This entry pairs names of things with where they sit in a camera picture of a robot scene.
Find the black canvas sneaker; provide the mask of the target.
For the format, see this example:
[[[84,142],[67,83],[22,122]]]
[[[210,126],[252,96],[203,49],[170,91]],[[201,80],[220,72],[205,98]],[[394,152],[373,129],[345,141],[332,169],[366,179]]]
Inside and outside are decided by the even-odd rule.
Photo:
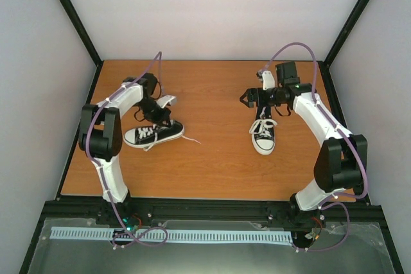
[[[135,127],[124,134],[123,140],[128,146],[148,151],[157,144],[178,139],[183,134],[184,125],[172,121],[171,126],[152,124]]]
[[[270,155],[275,148],[275,127],[271,108],[257,107],[256,118],[249,129],[254,149],[261,155]]]

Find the white shoelace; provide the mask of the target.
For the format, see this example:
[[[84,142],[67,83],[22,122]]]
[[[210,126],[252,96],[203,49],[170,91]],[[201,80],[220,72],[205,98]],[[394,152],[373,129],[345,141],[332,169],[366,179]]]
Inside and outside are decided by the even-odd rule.
[[[250,127],[249,133],[254,141],[275,141],[275,127],[277,122],[272,119],[271,108],[258,108],[256,119]]]

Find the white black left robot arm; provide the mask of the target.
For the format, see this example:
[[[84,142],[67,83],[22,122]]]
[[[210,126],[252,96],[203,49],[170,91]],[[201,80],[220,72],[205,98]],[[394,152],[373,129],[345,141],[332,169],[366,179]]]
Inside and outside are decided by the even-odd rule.
[[[157,78],[146,73],[139,78],[127,78],[113,94],[103,101],[82,108],[78,144],[98,172],[103,199],[113,202],[110,215],[119,224],[129,223],[134,209],[124,202],[128,188],[119,165],[119,152],[123,145],[121,118],[133,107],[139,107],[153,124],[170,124],[169,106],[177,97],[164,95],[152,98]]]

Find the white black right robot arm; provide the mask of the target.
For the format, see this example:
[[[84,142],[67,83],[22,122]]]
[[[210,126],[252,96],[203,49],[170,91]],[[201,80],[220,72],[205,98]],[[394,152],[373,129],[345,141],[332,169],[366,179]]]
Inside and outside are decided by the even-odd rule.
[[[262,155],[273,152],[277,122],[272,111],[281,105],[286,105],[288,114],[301,117],[320,146],[314,179],[290,199],[297,212],[321,209],[331,198],[337,199],[346,190],[366,184],[366,138],[342,126],[323,104],[315,87],[301,83],[295,63],[281,63],[275,67],[275,73],[262,69],[256,76],[262,86],[249,88],[240,97],[247,107],[257,108],[249,129],[255,150]]]

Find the black aluminium frame rail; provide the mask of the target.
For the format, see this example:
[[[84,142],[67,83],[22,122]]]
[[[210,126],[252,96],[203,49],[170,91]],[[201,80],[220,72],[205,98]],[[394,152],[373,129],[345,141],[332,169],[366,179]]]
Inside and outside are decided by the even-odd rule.
[[[286,201],[179,200],[132,198],[116,206],[122,218],[136,215],[145,225],[168,220],[250,221],[264,226],[310,227],[324,216],[326,222],[385,223],[380,206],[348,202],[345,207],[293,215]],[[47,201],[40,215],[46,218],[92,218],[101,225],[117,226],[114,208],[99,198],[61,197]]]

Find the black left corner frame post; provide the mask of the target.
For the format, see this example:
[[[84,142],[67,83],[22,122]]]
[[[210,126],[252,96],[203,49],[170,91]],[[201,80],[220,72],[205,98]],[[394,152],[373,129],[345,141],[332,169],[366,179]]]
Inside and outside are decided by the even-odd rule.
[[[95,66],[103,63],[71,0],[59,0]]]

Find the black corner frame post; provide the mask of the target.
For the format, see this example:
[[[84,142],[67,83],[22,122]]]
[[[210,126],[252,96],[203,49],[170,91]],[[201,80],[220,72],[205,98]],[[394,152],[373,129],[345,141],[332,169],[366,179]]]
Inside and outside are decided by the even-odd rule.
[[[331,49],[329,50],[327,56],[324,60],[324,65],[327,69],[329,69],[336,59],[337,55],[339,54],[340,50],[344,46],[346,40],[348,39],[350,33],[354,29],[356,23],[360,19],[362,13],[364,12],[365,8],[369,4],[370,0],[357,0],[351,13],[349,14],[348,18],[346,19],[342,29],[340,30],[337,38],[335,39]]]
[[[95,66],[103,63],[71,0],[59,0]]]

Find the black right corner frame post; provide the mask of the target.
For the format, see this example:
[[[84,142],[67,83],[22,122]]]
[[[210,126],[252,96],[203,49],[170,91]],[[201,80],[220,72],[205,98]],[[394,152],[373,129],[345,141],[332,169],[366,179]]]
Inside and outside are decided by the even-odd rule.
[[[337,38],[335,39],[331,49],[329,50],[327,56],[324,60],[324,65],[327,69],[329,69],[336,59],[337,55],[339,54],[340,50],[344,46],[346,40],[348,39],[350,33],[354,29],[356,23],[360,19],[362,13],[364,12],[365,8],[369,4],[370,0],[357,0],[351,13],[349,14],[348,18],[346,19],[342,29],[340,30]]]

